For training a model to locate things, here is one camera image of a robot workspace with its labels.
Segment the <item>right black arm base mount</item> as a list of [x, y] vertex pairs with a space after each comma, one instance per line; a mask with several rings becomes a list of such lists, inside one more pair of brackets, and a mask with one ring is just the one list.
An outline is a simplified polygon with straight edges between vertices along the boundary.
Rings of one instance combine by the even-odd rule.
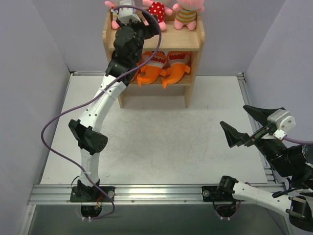
[[204, 202], [237, 202], [234, 196], [244, 190], [242, 182], [230, 176], [222, 176], [216, 186], [205, 185], [201, 187]]

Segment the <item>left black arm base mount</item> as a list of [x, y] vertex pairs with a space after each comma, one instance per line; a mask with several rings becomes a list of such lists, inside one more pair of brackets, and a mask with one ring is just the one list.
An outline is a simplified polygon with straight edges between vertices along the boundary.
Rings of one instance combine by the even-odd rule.
[[70, 202], [85, 203], [85, 202], [110, 202], [114, 198], [115, 187], [99, 186], [109, 197], [106, 197], [95, 186], [85, 186], [80, 180], [77, 186], [71, 190]]

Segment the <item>pink plush striped shirt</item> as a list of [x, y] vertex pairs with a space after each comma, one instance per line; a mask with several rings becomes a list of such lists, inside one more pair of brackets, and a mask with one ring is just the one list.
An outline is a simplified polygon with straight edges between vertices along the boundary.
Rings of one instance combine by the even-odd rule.
[[117, 23], [118, 18], [118, 10], [114, 10], [115, 7], [120, 5], [120, 0], [106, 0], [105, 6], [111, 10], [112, 13], [112, 22], [111, 27], [114, 30], [117, 30], [119, 28], [119, 24]]
[[193, 31], [197, 25], [197, 14], [204, 11], [204, 0], [177, 0], [172, 10], [176, 13], [175, 29], [181, 30], [185, 26]]

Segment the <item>wooden three-tier shelf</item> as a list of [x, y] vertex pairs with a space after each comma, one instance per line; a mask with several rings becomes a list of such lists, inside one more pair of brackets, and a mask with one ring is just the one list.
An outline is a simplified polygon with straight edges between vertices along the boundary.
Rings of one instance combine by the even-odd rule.
[[130, 84], [140, 87], [161, 85], [163, 88], [185, 86], [185, 106], [188, 107], [205, 41], [202, 18], [197, 15], [196, 28], [192, 31], [185, 26], [181, 30], [175, 29], [174, 16], [165, 19], [167, 29], [161, 36], [145, 40], [138, 64], [144, 63], [158, 47], [156, 56], [135, 72]]

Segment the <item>pink plush red polka-dot shirt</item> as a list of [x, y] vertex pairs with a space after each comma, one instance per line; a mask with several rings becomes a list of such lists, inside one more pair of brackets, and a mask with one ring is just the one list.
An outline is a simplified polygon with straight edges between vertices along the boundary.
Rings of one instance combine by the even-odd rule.
[[161, 31], [167, 29], [165, 16], [171, 16], [173, 13], [173, 10], [167, 6], [170, 2], [170, 0], [142, 0], [142, 4], [148, 8], [148, 12], [156, 16]]

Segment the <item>orange shark plush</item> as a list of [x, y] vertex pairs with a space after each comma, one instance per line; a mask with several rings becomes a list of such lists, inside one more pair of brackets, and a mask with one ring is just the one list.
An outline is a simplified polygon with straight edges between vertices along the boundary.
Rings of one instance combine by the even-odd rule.
[[141, 87], [154, 83], [159, 76], [166, 77], [164, 69], [167, 63], [167, 56], [163, 51], [158, 51], [155, 56], [141, 69], [137, 75], [137, 83]]
[[169, 68], [166, 70], [167, 76], [162, 78], [162, 86], [165, 89], [168, 85], [178, 83], [183, 76], [189, 74], [191, 68], [188, 63], [191, 59], [191, 53], [188, 51], [170, 51], [167, 54]]

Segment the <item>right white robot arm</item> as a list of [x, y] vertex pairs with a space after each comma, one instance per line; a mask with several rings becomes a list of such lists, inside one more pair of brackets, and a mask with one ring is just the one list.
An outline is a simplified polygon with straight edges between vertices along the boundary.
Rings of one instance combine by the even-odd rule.
[[261, 128], [249, 135], [224, 121], [220, 125], [229, 147], [255, 146], [277, 174], [287, 179], [289, 187], [271, 193], [230, 176], [222, 176], [217, 195], [222, 200], [245, 201], [270, 209], [304, 231], [313, 230], [313, 144], [298, 142], [287, 147], [287, 132], [296, 123], [285, 108], [263, 109], [244, 105], [243, 109]]

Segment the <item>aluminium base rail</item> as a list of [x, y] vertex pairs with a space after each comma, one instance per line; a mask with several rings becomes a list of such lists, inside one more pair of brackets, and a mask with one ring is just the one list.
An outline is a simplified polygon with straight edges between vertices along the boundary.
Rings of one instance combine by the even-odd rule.
[[[208, 193], [201, 185], [115, 185], [110, 197], [116, 205], [190, 205], [202, 204]], [[74, 201], [77, 193], [69, 185], [36, 185], [29, 205], [91, 205], [94, 202]]]

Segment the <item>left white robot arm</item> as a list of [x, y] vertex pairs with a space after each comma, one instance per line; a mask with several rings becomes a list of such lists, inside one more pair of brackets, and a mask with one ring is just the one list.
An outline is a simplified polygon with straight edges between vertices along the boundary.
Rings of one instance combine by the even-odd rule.
[[144, 41], [160, 33], [157, 19], [147, 11], [142, 14], [148, 24], [142, 20], [134, 21], [134, 16], [125, 22], [118, 18], [120, 28], [115, 34], [114, 51], [95, 100], [77, 120], [72, 119], [68, 124], [82, 156], [83, 170], [77, 187], [87, 201], [94, 201], [99, 195], [99, 156], [108, 142], [108, 138], [100, 132], [103, 121], [137, 72]]

